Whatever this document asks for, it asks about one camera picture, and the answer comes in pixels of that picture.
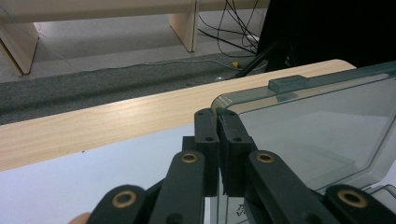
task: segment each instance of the floor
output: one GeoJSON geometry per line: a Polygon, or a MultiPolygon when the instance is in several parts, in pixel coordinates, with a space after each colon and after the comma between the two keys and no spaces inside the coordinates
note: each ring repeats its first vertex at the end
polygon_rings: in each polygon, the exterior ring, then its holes
{"type": "MultiPolygon", "coordinates": [[[[250,15],[252,19],[248,29],[259,35],[265,9],[238,10],[238,16],[245,23],[248,23],[250,15]]],[[[201,12],[200,16],[207,24],[218,27],[222,12],[201,12]]],[[[39,32],[39,42],[30,74],[16,77],[0,55],[0,83],[220,53],[218,41],[202,33],[197,36],[196,51],[187,52],[170,27],[168,17],[154,15],[37,22],[35,27],[39,32]]],[[[216,30],[207,27],[202,21],[199,21],[199,28],[217,35],[216,30]]],[[[239,25],[227,12],[221,22],[221,29],[240,31],[239,25]]],[[[241,35],[221,32],[219,36],[241,45],[241,35]]],[[[219,45],[224,52],[240,50],[222,42],[219,45]]]]}

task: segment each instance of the brass insert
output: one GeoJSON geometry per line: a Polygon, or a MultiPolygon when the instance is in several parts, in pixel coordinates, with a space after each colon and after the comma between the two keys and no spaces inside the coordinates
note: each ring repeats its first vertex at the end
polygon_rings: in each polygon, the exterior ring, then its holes
{"type": "Polygon", "coordinates": [[[186,163],[192,163],[198,161],[198,157],[193,153],[187,153],[181,157],[181,160],[186,163]]]}
{"type": "Polygon", "coordinates": [[[341,201],[349,204],[350,206],[357,208],[363,208],[367,206],[366,199],[355,190],[341,189],[337,192],[337,196],[341,199],[341,201]]]}
{"type": "Polygon", "coordinates": [[[122,191],[113,198],[113,205],[117,208],[124,208],[136,201],[136,193],[130,190],[122,191]]]}
{"type": "Polygon", "coordinates": [[[257,160],[260,162],[273,162],[275,159],[268,153],[259,152],[257,153],[257,160]]]}

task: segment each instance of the yellow object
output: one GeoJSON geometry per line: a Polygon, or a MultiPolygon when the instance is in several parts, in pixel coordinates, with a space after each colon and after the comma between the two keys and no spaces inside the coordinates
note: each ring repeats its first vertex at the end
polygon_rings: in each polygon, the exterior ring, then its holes
{"type": "Polygon", "coordinates": [[[239,68],[239,67],[240,67],[239,62],[233,62],[233,66],[234,66],[235,68],[239,68]]]}

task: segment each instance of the gray carpet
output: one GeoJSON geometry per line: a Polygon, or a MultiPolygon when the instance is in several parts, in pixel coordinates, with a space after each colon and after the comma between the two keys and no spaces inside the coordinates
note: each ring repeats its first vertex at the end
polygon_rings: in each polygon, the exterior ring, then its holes
{"type": "MultiPolygon", "coordinates": [[[[230,66],[238,61],[243,67],[252,58],[235,59],[212,54],[183,61],[202,60],[214,60],[230,66]]],[[[251,75],[262,72],[263,69],[259,69],[251,75]]],[[[1,83],[0,125],[204,85],[236,73],[218,63],[167,63],[1,83]]]]}

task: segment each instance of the light wood tabletop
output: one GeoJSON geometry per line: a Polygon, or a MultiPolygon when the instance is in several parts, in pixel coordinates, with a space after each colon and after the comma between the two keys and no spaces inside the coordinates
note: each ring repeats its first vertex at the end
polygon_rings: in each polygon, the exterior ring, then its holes
{"type": "Polygon", "coordinates": [[[3,125],[0,171],[193,123],[193,114],[217,96],[266,86],[270,79],[354,68],[331,60],[3,125]]]}

